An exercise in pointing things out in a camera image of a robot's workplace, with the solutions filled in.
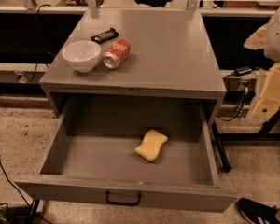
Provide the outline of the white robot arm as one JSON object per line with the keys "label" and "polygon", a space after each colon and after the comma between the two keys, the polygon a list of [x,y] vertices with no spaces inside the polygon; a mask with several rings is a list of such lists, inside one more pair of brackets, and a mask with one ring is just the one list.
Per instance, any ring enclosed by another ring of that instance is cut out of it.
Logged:
{"label": "white robot arm", "polygon": [[264,39],[264,55],[274,61],[269,69],[252,114],[268,120],[280,108],[280,8],[271,16]]}

